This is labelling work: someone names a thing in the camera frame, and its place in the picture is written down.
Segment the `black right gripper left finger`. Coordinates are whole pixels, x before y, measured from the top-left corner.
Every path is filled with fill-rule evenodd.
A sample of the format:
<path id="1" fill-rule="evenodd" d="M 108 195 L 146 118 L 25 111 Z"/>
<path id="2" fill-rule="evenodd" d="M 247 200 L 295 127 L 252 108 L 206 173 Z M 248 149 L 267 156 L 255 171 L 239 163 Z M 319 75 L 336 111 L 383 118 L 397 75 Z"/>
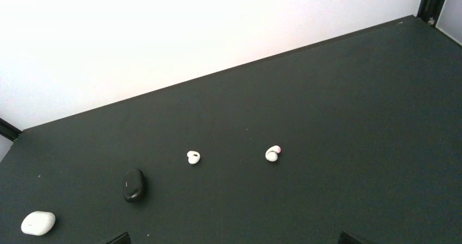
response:
<path id="1" fill-rule="evenodd" d="M 124 232 L 106 241 L 105 244 L 131 244 L 131 237 L 128 232 Z"/>

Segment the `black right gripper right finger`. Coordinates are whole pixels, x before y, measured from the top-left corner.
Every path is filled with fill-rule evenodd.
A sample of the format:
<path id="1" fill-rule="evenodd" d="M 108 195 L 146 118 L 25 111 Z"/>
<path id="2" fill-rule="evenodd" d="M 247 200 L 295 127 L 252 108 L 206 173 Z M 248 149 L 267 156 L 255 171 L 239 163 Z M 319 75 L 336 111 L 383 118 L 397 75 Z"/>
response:
<path id="1" fill-rule="evenodd" d="M 364 244 L 364 241 L 358 236 L 342 231 L 339 235 L 338 244 Z"/>

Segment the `black earbud charging case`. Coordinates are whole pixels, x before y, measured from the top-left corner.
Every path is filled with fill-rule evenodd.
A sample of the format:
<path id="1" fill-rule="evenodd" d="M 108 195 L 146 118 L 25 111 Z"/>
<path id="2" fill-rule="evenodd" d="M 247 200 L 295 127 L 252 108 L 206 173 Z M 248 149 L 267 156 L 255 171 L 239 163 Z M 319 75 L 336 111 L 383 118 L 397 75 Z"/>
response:
<path id="1" fill-rule="evenodd" d="M 127 171 L 123 177 L 123 198 L 128 203 L 141 201 L 147 191 L 143 172 L 134 168 Z"/>

